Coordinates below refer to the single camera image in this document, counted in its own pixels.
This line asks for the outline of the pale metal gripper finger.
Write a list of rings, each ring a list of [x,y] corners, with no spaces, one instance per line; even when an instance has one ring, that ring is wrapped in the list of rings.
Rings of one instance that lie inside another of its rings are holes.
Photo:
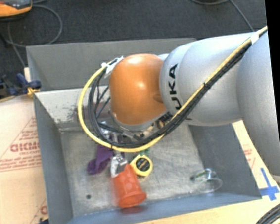
[[[118,161],[118,158],[114,156],[110,161],[110,173],[112,178],[115,178],[119,175],[119,167],[120,163]]]
[[[120,156],[119,157],[119,168],[120,172],[124,171],[126,165],[128,164],[127,160],[125,157]]]

